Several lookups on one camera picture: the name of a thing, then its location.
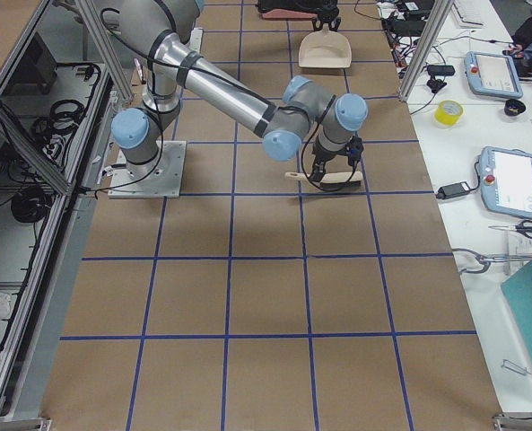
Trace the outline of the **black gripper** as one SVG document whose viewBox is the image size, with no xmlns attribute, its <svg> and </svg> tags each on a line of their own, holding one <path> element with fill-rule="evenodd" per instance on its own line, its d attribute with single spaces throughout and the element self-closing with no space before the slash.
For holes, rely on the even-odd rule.
<svg viewBox="0 0 532 431">
<path fill-rule="evenodd" d="M 336 154 L 319 145 L 313 147 L 312 154 L 314 155 L 314 161 L 311 166 L 310 180 L 321 182 L 327 173 L 326 164 L 333 160 Z"/>
<path fill-rule="evenodd" d="M 336 0 L 315 0 L 313 5 L 317 18 L 311 20 L 312 30 L 321 31 L 322 22 L 331 22 L 330 30 L 338 31 L 341 24 L 338 2 Z"/>
</svg>

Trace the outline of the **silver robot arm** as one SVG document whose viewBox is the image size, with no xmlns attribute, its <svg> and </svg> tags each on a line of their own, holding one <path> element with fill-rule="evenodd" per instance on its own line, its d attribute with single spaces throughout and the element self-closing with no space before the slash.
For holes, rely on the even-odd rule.
<svg viewBox="0 0 532 431">
<path fill-rule="evenodd" d="M 95 12 L 105 40 L 115 39 L 148 71 L 142 96 L 152 110 L 172 108 L 178 87 L 193 92 L 239 122 L 262 141 L 265 153 L 285 162 L 312 143 L 313 163 L 300 180 L 324 191 L 338 191 L 361 180 L 363 143 L 357 135 L 369 109 L 362 96 L 337 96 L 296 75 L 277 105 L 228 75 L 189 46 L 202 1 L 124 1 Z"/>
</svg>

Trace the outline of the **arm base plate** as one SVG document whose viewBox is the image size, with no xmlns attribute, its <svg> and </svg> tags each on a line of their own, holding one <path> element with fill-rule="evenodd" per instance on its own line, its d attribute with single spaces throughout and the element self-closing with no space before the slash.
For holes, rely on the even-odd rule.
<svg viewBox="0 0 532 431">
<path fill-rule="evenodd" d="M 201 28 L 201 27 L 195 27 L 190 32 L 190 38 L 189 38 L 189 41 L 188 41 L 188 47 L 191 50 L 194 50 L 198 54 L 201 53 L 203 36 L 204 36 L 204 29 Z"/>
<path fill-rule="evenodd" d="M 126 161 L 121 150 L 118 151 L 116 169 L 111 177 L 108 189 L 110 198 L 178 198 L 180 195 L 186 141 L 157 141 L 161 147 L 158 155 L 145 165 L 134 165 Z"/>
</svg>

